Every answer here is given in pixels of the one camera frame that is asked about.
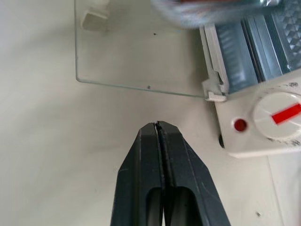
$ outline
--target white surface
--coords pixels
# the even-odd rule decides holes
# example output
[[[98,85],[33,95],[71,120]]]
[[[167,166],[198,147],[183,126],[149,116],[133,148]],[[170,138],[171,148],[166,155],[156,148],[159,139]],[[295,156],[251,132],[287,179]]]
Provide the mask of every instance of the white surface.
[[[154,120],[206,163],[232,226],[300,224],[299,153],[234,159],[201,99],[78,83],[72,0],[2,0],[0,29],[0,225],[108,226],[117,171]]]
[[[301,134],[301,116],[297,115],[276,124],[272,115],[284,111],[289,107],[301,104],[299,95],[285,92],[272,92],[264,96],[255,106],[253,121],[256,128],[265,137],[291,142]]]
[[[290,86],[292,82],[301,84],[300,74],[300,69],[293,71],[269,82],[263,82],[228,95],[227,102],[215,104],[223,141],[230,155],[242,158],[301,151],[301,137],[295,137],[292,140],[271,139],[265,137],[253,121],[255,107],[268,94],[284,92],[301,95],[300,86]],[[276,100],[276,103],[277,101],[279,102],[279,108],[273,109],[273,113],[284,107],[281,105],[281,101]],[[233,122],[237,118],[242,118],[248,123],[248,129],[243,133],[237,133],[233,128]]]

